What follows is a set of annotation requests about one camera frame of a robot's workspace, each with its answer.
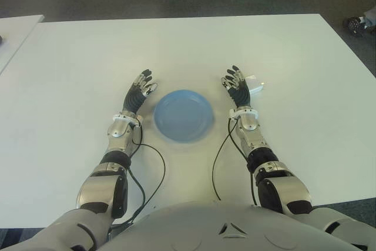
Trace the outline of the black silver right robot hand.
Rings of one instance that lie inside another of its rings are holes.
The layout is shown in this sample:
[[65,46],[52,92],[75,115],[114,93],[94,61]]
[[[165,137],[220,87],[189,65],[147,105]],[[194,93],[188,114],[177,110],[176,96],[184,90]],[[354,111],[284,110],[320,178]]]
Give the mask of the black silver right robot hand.
[[233,65],[227,69],[227,75],[221,78],[221,84],[226,89],[236,107],[251,106],[251,95],[241,70]]

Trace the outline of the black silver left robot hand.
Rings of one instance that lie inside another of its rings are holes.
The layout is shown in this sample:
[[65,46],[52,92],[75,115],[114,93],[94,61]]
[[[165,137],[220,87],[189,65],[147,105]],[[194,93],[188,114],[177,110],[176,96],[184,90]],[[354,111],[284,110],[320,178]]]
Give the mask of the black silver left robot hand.
[[137,114],[146,98],[156,90],[157,83],[150,83],[152,71],[145,69],[133,81],[123,101],[123,111]]

